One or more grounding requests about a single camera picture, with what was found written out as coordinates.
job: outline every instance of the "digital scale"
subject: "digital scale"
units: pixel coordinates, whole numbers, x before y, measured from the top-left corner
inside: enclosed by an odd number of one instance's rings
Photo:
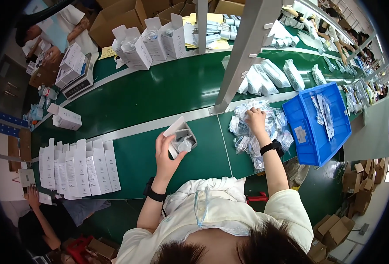
[[[93,85],[93,66],[98,57],[99,52],[88,53],[86,55],[85,61],[83,62],[84,73],[62,89],[62,93],[64,94],[65,98],[72,98],[76,94]]]

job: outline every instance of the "stack of boxes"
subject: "stack of boxes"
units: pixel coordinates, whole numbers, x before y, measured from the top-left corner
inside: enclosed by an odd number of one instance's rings
[[[67,84],[76,80],[85,71],[85,55],[77,43],[68,47],[60,62],[60,70],[58,71],[55,85],[63,89]]]

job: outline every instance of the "open cardboard box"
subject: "open cardboard box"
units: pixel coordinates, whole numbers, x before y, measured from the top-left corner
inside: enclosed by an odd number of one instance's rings
[[[180,117],[177,119],[174,124],[172,124],[167,130],[164,131],[164,136],[170,136],[172,134],[176,134],[176,139],[181,138],[183,136],[190,136],[189,139],[194,141],[194,144],[192,145],[192,149],[194,149],[197,146],[197,140],[195,135],[193,134],[190,127],[187,125],[187,123],[184,121],[184,117]],[[175,159],[178,155],[178,151],[176,148],[170,143],[168,145],[168,151],[170,152],[171,156]]]

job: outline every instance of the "paper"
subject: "paper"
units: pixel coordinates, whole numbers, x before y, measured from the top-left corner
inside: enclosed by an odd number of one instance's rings
[[[117,53],[113,50],[113,47],[111,47],[111,46],[105,47],[105,48],[102,48],[101,57],[98,60],[109,58],[109,57],[112,57],[115,55],[117,55]]]

